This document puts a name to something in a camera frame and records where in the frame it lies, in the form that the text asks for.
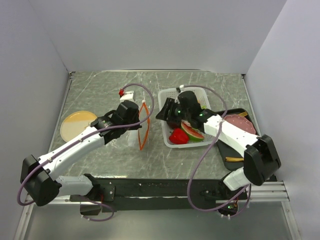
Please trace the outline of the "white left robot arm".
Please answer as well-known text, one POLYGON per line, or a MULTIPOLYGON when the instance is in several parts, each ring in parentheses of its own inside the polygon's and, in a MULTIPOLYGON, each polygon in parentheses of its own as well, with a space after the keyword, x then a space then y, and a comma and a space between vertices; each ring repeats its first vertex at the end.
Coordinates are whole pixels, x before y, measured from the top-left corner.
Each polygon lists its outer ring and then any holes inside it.
POLYGON ((92 175, 72 177, 63 176, 63 172, 91 151, 138 128, 139 106, 125 100, 116 110, 96 118, 82 133, 56 150, 38 158, 27 156, 22 162, 20 183, 39 207, 68 195, 93 201, 99 196, 101 185, 92 175))

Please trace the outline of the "watermelon slice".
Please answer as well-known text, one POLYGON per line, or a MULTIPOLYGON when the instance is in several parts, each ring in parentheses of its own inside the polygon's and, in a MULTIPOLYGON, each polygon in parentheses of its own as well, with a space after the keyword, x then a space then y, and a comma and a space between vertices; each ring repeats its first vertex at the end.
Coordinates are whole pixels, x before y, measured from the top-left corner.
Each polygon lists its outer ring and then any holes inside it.
POLYGON ((196 130, 194 130, 192 127, 188 126, 184 122, 181 122, 181 129, 186 133, 186 135, 189 137, 189 140, 192 142, 202 142, 205 137, 198 133, 196 130))

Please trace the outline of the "clear zip bag orange zipper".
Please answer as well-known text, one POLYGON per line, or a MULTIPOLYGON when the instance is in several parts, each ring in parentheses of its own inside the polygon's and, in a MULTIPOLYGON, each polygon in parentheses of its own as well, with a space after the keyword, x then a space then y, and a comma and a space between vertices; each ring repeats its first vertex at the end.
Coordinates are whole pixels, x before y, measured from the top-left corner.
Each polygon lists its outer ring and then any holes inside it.
MULTIPOLYGON (((142 100, 139 109, 139 120, 144 119, 150 114, 149 108, 145 100, 142 100)), ((150 132, 150 118, 140 124, 140 128, 137 130, 130 130, 128 132, 127 143, 130 148, 139 148, 140 151, 145 147, 149 132, 150 132)))

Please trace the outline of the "red bell pepper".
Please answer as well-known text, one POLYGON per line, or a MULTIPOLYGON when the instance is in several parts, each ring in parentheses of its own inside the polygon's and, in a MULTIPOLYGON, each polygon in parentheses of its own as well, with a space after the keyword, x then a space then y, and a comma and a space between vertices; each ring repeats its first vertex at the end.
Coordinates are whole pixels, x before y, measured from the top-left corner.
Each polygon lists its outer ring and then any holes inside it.
POLYGON ((189 142, 188 135, 180 128, 175 128, 168 139, 176 145, 183 145, 189 142))

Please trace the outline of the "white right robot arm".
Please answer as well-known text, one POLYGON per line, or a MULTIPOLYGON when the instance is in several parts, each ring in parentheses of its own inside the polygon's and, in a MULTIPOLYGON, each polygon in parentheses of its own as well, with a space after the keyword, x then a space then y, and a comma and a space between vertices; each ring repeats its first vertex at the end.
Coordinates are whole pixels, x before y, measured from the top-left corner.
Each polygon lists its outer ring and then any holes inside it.
POLYGON ((229 173, 218 188, 219 195, 224 199, 232 198, 237 189, 246 185, 262 185, 281 167, 271 137, 250 133, 218 113, 201 108, 192 91, 181 92, 177 100, 167 98, 156 119, 167 123, 187 121, 192 128, 217 138, 244 158, 243 166, 229 173))

